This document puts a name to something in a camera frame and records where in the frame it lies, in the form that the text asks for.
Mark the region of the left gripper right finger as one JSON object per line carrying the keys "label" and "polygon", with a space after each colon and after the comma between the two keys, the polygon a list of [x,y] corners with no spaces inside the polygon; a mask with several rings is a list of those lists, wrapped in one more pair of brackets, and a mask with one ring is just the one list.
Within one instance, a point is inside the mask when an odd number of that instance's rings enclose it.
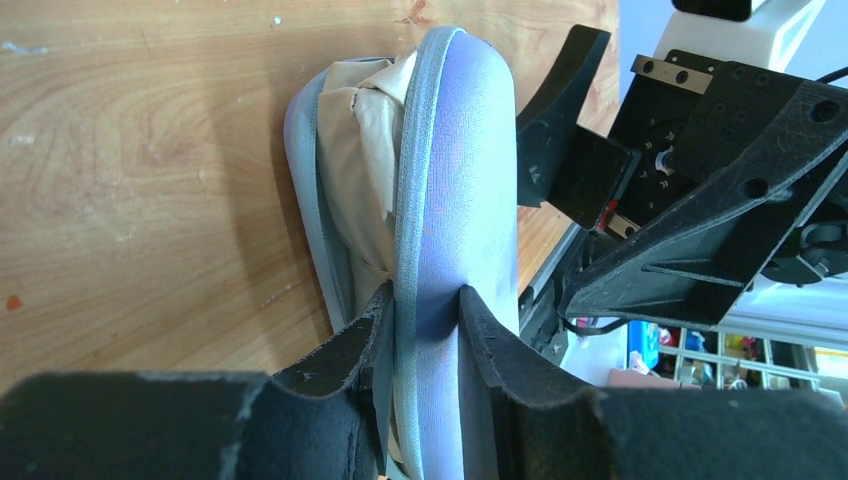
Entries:
{"label": "left gripper right finger", "polygon": [[799,390],[598,388],[459,293],[468,479],[843,479],[847,414]]}

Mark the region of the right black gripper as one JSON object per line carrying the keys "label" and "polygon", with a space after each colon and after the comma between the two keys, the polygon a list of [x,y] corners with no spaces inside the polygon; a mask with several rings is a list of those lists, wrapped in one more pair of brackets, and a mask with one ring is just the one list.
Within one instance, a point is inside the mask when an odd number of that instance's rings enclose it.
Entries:
{"label": "right black gripper", "polygon": [[641,57],[612,130],[637,152],[577,123],[610,38],[572,27],[516,119],[518,204],[627,238],[565,284],[558,314],[716,325],[795,230],[846,223],[847,91]]}

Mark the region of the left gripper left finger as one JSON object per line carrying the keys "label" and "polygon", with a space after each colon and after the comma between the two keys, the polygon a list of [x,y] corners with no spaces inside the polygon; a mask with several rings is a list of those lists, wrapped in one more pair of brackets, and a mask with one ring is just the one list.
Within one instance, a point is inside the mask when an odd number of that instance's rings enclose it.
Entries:
{"label": "left gripper left finger", "polygon": [[394,299],[276,374],[49,372],[1,400],[5,479],[374,479],[390,433]]}

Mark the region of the grey glasses case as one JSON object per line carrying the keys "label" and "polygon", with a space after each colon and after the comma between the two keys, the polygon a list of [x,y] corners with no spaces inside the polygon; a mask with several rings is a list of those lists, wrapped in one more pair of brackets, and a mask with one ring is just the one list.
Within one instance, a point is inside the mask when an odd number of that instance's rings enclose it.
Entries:
{"label": "grey glasses case", "polygon": [[460,290],[474,288],[512,333],[519,325],[513,79],[492,46],[458,27],[430,30],[410,52],[417,63],[396,176],[395,270],[370,295],[355,291],[318,167],[319,95],[333,63],[293,97],[285,153],[333,330],[363,312],[381,285],[392,287],[388,472],[464,479]]}

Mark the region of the beige folding umbrella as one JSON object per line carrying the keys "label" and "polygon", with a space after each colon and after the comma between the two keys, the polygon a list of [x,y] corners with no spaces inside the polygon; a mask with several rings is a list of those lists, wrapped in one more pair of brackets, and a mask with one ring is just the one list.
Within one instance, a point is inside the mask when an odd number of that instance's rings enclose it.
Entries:
{"label": "beige folding umbrella", "polygon": [[416,52],[335,62],[319,95],[319,172],[360,296],[395,270],[396,176],[416,63]]}

